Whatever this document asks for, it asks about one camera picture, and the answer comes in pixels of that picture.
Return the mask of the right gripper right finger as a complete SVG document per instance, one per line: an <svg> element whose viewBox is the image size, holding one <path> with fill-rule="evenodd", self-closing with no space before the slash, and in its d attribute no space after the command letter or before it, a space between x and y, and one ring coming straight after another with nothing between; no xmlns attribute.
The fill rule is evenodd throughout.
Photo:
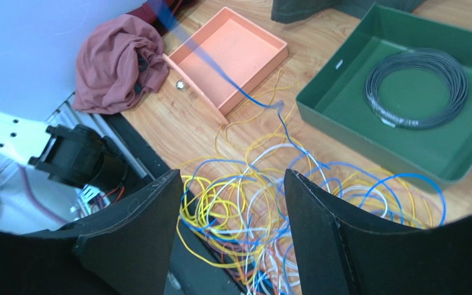
<svg viewBox="0 0 472 295"><path fill-rule="evenodd" d="M472 216L416 229L285 172L303 294L472 294Z"/></svg>

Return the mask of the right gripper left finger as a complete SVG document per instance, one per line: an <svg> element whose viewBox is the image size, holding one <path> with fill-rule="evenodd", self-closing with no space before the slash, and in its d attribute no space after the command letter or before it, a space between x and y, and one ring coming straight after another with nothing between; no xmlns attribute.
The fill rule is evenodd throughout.
<svg viewBox="0 0 472 295"><path fill-rule="evenodd" d="M0 294L163 294L182 194L170 170L58 230L0 232Z"/></svg>

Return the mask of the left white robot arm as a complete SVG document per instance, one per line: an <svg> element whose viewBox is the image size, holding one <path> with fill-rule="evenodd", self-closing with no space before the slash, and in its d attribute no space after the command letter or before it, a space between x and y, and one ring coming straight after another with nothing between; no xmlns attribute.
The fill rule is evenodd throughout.
<svg viewBox="0 0 472 295"><path fill-rule="evenodd" d="M56 229L150 181L104 116L67 102L44 122L0 112L0 231Z"/></svg>

